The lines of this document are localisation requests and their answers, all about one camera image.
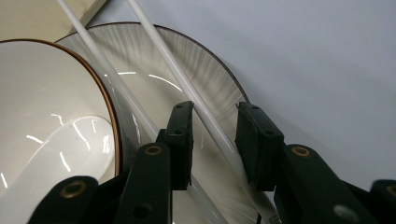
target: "brass screw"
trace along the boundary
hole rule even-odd
[[[74,198],[82,194],[86,188],[87,188],[87,184],[85,184],[85,182],[76,180],[64,186],[64,188],[61,190],[61,196],[66,199]]]
[[[163,152],[163,149],[161,147],[148,147],[146,148],[145,152],[150,156],[155,156],[161,154]]]
[[[311,152],[304,147],[293,147],[291,152],[300,157],[308,157],[311,155]]]
[[[396,185],[389,185],[387,186],[387,191],[389,194],[391,194],[393,197],[396,197]]]

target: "white plate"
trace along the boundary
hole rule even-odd
[[[102,177],[120,154],[117,122],[92,68],[62,46],[0,42],[0,85],[0,223],[23,223],[61,180]]]
[[[157,27],[165,43],[201,93],[220,126],[235,138],[235,104],[246,95],[230,70],[208,49],[173,30]],[[112,23],[92,27],[89,33],[121,74],[140,104],[159,128],[165,128],[178,103],[187,101],[161,55],[139,23]],[[78,34],[57,43],[68,47],[104,74]],[[196,115],[193,117],[192,173],[230,223],[253,223],[257,212],[233,176],[227,161]],[[203,223],[199,211],[184,191],[174,191],[174,221]]]

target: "ceramic dish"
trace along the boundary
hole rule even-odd
[[[0,223],[26,223],[67,177],[114,176],[115,112],[82,58],[49,42],[11,40],[0,42],[0,71]]]
[[[220,126],[235,138],[235,104],[247,97],[230,70],[208,49],[176,31],[157,27],[190,80],[201,93]],[[161,55],[139,23],[111,23],[89,33],[107,56],[140,104],[159,128],[165,128],[172,107],[187,101]],[[98,62],[78,34],[57,42],[87,60],[98,73]],[[192,173],[230,223],[253,223],[257,212],[205,126],[194,115]],[[205,223],[185,191],[174,191],[174,222]]]

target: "white rod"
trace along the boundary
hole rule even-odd
[[[148,137],[151,142],[155,142],[159,129],[155,125],[155,123],[151,120],[149,115],[143,109],[143,107],[139,104],[137,99],[131,93],[129,88],[126,86],[125,82],[120,78],[116,69],[107,59],[105,54],[97,47],[96,43],[91,38],[90,34],[88,34],[85,27],[81,24],[81,22],[77,19],[71,9],[68,7],[64,0],[58,0],[58,3],[61,5],[62,9],[68,16],[69,20],[73,23],[74,27],[84,40],[85,44],[88,46],[95,59],[102,65],[103,69],[107,72],[107,77],[110,78],[110,81],[113,82],[113,86],[122,93],[122,96],[127,100],[129,106],[133,110],[135,114],[137,114],[138,120],[143,122],[143,129],[148,133]],[[191,175],[191,183],[194,188],[188,188],[187,192],[194,199],[195,204],[199,208],[199,210],[204,214],[206,220],[211,221],[210,223],[219,223],[224,224],[227,223],[223,215],[219,212],[218,208],[213,204],[210,198],[207,196],[206,192],[198,181]]]
[[[262,215],[264,221],[266,223],[270,223],[271,218],[277,217],[276,210],[264,193],[256,192],[256,190],[248,184],[244,166],[236,147],[221,129],[218,122],[210,112],[209,107],[206,105],[204,99],[201,97],[198,90],[196,90],[192,85],[188,77],[184,74],[183,69],[178,64],[171,50],[163,42],[160,34],[158,34],[157,30],[149,21],[142,8],[135,0],[129,0],[129,3],[148,33],[148,36],[163,56],[163,59],[180,85],[180,88],[187,94],[187,97],[194,102],[195,111],[197,112],[203,124],[206,126],[209,133],[212,135],[212,138],[216,142],[216,145],[219,147],[223,156],[233,168],[233,171],[242,188],[245,190],[253,204],[255,204],[256,209]]]
[[[88,34],[87,30],[85,30],[85,27],[70,10],[66,2],[64,0],[58,0],[58,3],[59,5],[61,5],[69,20],[73,23],[74,27],[76,28],[96,60],[107,72],[107,77],[110,82],[113,83],[113,87],[117,91],[119,91],[122,97],[124,97],[124,99],[127,101],[129,107],[131,107],[132,111],[136,115],[137,120],[141,122],[143,129],[147,132],[148,137],[150,139],[156,139],[158,131],[156,131],[154,122],[149,118],[149,116],[147,116],[143,107],[139,104],[137,99],[131,93],[125,82],[120,78],[120,75],[117,73],[116,69],[107,59],[105,54],[97,47],[90,34]],[[106,79],[105,74],[99,74],[99,76],[101,76],[103,79]]]

